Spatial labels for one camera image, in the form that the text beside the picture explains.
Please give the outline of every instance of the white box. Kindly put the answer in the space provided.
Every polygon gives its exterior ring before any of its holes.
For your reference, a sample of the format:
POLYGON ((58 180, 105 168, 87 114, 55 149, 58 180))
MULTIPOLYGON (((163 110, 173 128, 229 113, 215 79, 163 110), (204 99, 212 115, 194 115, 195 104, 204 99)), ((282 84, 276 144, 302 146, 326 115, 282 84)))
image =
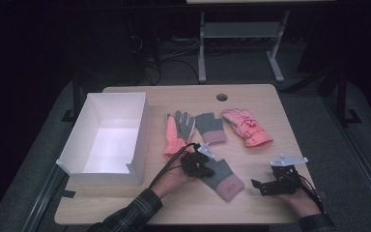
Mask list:
POLYGON ((56 163, 80 185, 140 186, 151 122, 146 93, 88 94, 56 163))

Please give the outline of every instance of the grey glove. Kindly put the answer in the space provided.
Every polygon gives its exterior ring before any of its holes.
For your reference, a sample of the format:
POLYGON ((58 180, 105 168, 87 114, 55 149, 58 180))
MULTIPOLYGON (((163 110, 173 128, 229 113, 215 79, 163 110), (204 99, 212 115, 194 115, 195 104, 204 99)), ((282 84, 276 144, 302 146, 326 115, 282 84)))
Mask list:
POLYGON ((177 126, 177 137, 182 138, 185 143, 194 134, 195 129, 195 119, 191 117, 187 112, 182 113, 182 111, 176 111, 176 126, 177 126))
POLYGON ((205 165, 214 171, 214 175, 203 177, 201 181, 218 193, 222 199, 231 201, 237 193, 245 188, 243 181, 234 174, 225 159, 220 161, 210 159, 205 165))
POLYGON ((224 143, 227 141, 227 136, 222 126, 222 119, 216 119, 213 113, 204 113, 195 117, 195 127, 203 136, 204 143, 210 145, 216 143, 224 143))

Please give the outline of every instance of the glove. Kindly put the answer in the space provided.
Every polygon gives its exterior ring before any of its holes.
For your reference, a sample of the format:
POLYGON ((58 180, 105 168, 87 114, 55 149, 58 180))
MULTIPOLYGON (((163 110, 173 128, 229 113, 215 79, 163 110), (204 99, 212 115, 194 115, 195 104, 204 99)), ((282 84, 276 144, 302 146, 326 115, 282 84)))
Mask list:
POLYGON ((204 143, 210 145, 216 143, 224 143, 227 141, 227 136, 222 126, 222 119, 216 119, 213 113, 204 113, 195 117, 195 127, 203 136, 204 143))
POLYGON ((191 136, 194 134, 195 119, 188 115, 187 112, 184 114, 182 111, 176 111, 176 125, 177 125, 177 137, 182 138, 185 143, 188 143, 191 136))
POLYGON ((273 139, 258 125, 246 109, 226 109, 222 116, 227 119, 233 131, 245 139, 245 146, 251 149, 263 149, 270 146, 273 139))
POLYGON ((195 119, 187 113, 183 115, 181 111, 177 111, 176 118, 167 114, 166 120, 167 130, 165 138, 167 139, 167 146, 164 149, 164 156, 167 160, 170 160, 174 154, 188 143, 188 140, 194 133, 195 119))
POLYGON ((220 161, 210 159, 206 166, 214 171, 214 175, 203 177, 201 181, 225 201, 231 201, 237 193, 245 188, 243 181, 234 174, 225 159, 220 161))

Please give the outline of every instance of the hand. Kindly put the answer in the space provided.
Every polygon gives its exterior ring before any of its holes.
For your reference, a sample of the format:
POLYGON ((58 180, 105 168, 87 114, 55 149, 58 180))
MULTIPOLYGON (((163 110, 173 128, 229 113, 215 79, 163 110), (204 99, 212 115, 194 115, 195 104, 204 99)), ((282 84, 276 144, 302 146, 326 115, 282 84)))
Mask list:
MULTIPOLYGON (((309 189, 309 185, 304 180, 302 183, 309 189)), ((301 188, 294 194, 280 194, 275 197, 288 203, 300 218, 322 213, 317 204, 301 188)))
POLYGON ((151 190, 161 199, 166 194, 180 189, 183 185, 197 180, 197 178, 187 176, 181 168, 179 156, 171 165, 169 171, 162 175, 151 187, 151 190))

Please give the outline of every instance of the table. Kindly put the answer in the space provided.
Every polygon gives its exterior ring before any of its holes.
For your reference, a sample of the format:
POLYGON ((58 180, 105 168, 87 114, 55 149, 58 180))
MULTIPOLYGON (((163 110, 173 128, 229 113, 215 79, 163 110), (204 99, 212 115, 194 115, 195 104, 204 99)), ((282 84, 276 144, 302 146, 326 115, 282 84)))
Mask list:
MULTIPOLYGON (((273 181, 270 161, 280 154, 301 157, 281 101, 272 85, 188 85, 109 87, 104 93, 145 92, 152 114, 152 133, 149 141, 144 182, 139 187, 80 186, 69 180, 66 191, 73 191, 73 198, 62 197, 55 215, 60 224, 88 224, 103 221, 127 204, 146 188, 166 163, 162 152, 166 145, 165 115, 176 110, 187 111, 193 116, 220 112, 228 108, 249 110, 258 123, 274 138, 264 150, 251 150, 243 145, 231 126, 224 120, 228 141, 212 146, 216 160, 226 159, 234 173, 245 183, 231 202, 222 200, 201 181, 190 183, 181 190, 163 198, 164 207, 152 218, 150 224, 271 224, 297 222, 298 218, 283 202, 261 196, 250 180, 273 181), (219 101, 217 95, 227 96, 219 101)), ((202 143, 198 130, 192 142, 202 143)), ((306 164, 296 165, 297 171, 311 180, 306 164)))

